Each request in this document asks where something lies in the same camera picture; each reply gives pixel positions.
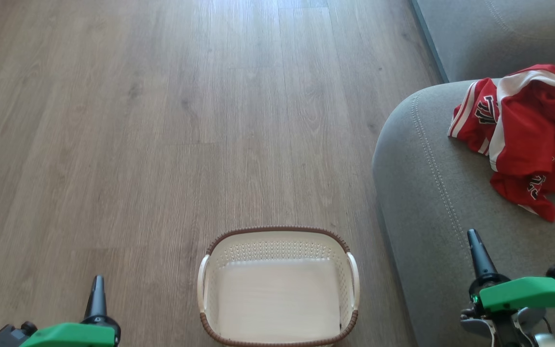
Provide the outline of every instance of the gray sofa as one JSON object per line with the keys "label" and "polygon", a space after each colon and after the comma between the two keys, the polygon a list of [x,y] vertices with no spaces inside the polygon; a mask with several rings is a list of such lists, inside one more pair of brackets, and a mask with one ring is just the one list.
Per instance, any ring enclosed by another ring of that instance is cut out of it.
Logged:
{"label": "gray sofa", "polygon": [[445,81],[555,64],[555,0],[412,0]]}
{"label": "gray sofa", "polygon": [[[509,5],[500,0],[482,0],[476,5],[474,1],[418,0],[416,7],[446,76],[459,80],[500,77],[535,63],[555,63],[551,18],[555,5],[542,0],[529,3],[541,6],[539,10],[547,16],[525,5],[520,21],[507,19],[518,13],[497,18],[488,9],[508,12]],[[443,22],[442,9],[463,16],[456,19],[445,13]],[[537,28],[517,29],[533,21],[527,15],[543,18],[545,25],[538,27],[542,34],[536,40]],[[468,22],[468,26],[462,22],[463,27],[476,30],[449,29],[449,25],[458,26],[459,20]],[[499,31],[499,23],[513,30]],[[453,38],[443,37],[450,31]],[[471,41],[461,42],[464,37]],[[456,49],[450,51],[450,44]],[[518,53],[520,49],[527,53]],[[555,263],[555,222],[548,223],[500,197],[489,185],[493,172],[488,158],[447,137],[453,109],[470,83],[433,86],[403,101],[384,125],[372,162],[381,228],[390,240],[420,347],[489,346],[489,341],[460,327],[460,310],[469,303],[467,291],[474,279],[467,229],[479,231],[498,270],[511,278],[544,275]],[[555,333],[555,310],[549,310],[548,318]]]}

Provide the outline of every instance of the laundry basket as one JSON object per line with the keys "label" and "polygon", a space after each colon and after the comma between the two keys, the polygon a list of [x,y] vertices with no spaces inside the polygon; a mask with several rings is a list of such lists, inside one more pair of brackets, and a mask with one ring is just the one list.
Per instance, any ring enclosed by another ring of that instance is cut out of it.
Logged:
{"label": "laundry basket", "polygon": [[198,270],[200,321],[227,346],[331,346],[352,331],[358,306],[357,263],[319,228],[230,231]]}

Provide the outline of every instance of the brown basket rim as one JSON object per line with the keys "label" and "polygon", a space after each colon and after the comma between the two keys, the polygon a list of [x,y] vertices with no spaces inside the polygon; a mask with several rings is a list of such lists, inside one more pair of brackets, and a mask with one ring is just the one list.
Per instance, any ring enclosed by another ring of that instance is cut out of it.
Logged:
{"label": "brown basket rim", "polygon": [[[222,235],[218,236],[207,248],[207,255],[211,255],[213,250],[218,245],[218,243],[222,242],[222,240],[226,239],[227,237],[233,235],[240,235],[245,233],[256,233],[262,231],[302,231],[308,233],[319,233],[327,235],[337,241],[344,253],[350,253],[350,248],[348,244],[342,239],[341,236],[333,233],[333,231],[329,231],[323,228],[316,228],[316,227],[304,227],[304,226],[264,226],[264,227],[249,227],[249,228],[241,228],[236,230],[231,230],[223,233]],[[323,340],[313,340],[313,341],[305,341],[305,342],[288,342],[288,343],[258,343],[258,342],[245,342],[245,341],[235,341],[230,340],[227,338],[223,338],[220,334],[216,333],[209,325],[209,321],[207,321],[207,315],[203,312],[200,314],[200,321],[202,323],[203,328],[213,338],[215,341],[222,343],[222,345],[227,345],[231,347],[318,347],[323,345],[332,345],[333,343],[337,343],[342,341],[355,327],[355,323],[357,323],[357,318],[359,317],[359,310],[353,310],[352,315],[350,316],[350,322],[346,326],[346,329],[342,330],[337,336],[332,338],[326,338]]]}
{"label": "brown basket rim", "polygon": [[227,237],[231,237],[233,235],[247,234],[247,233],[257,233],[257,232],[263,232],[263,231],[302,231],[307,233],[324,234],[337,241],[342,247],[342,249],[344,250],[344,253],[350,252],[350,248],[348,247],[348,244],[346,244],[346,241],[344,241],[344,239],[342,239],[340,235],[337,235],[336,233],[330,230],[316,228],[316,227],[305,227],[305,226],[263,226],[263,227],[249,227],[249,228],[235,229],[235,230],[222,233],[222,235],[218,236],[215,240],[213,240],[213,242],[211,242],[211,244],[207,248],[206,254],[211,255],[215,247],[218,245],[218,243],[222,242]]}
{"label": "brown basket rim", "polygon": [[338,335],[332,338],[325,338],[324,340],[314,340],[314,341],[305,341],[305,342],[286,342],[286,343],[259,343],[259,342],[244,342],[244,341],[235,341],[230,340],[228,338],[223,338],[220,334],[216,333],[211,329],[209,326],[209,322],[207,321],[207,315],[204,313],[200,314],[200,321],[202,322],[202,327],[205,328],[205,331],[211,338],[222,343],[222,345],[227,345],[231,347],[318,347],[324,345],[333,345],[333,343],[337,343],[342,341],[352,329],[354,329],[355,324],[357,323],[357,318],[359,317],[359,310],[353,310],[352,316],[350,316],[350,322],[346,326],[346,329],[342,330]]}

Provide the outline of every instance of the red shirt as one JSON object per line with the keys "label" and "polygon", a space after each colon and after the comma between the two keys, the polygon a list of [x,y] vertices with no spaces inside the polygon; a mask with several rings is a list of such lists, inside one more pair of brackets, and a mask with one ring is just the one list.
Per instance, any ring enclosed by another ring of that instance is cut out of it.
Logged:
{"label": "red shirt", "polygon": [[472,83],[455,108],[449,136],[489,156],[491,185],[550,222],[555,206],[555,66],[536,65]]}

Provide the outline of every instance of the cable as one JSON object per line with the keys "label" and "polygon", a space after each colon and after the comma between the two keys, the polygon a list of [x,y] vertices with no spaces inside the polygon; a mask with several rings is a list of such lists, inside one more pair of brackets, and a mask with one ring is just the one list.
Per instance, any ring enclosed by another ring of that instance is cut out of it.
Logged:
{"label": "cable", "polygon": [[549,322],[547,321],[547,318],[544,317],[544,318],[543,318],[543,321],[545,321],[545,325],[548,326],[548,331],[549,331],[549,333],[552,334],[552,332],[551,332],[551,325],[549,325]]}

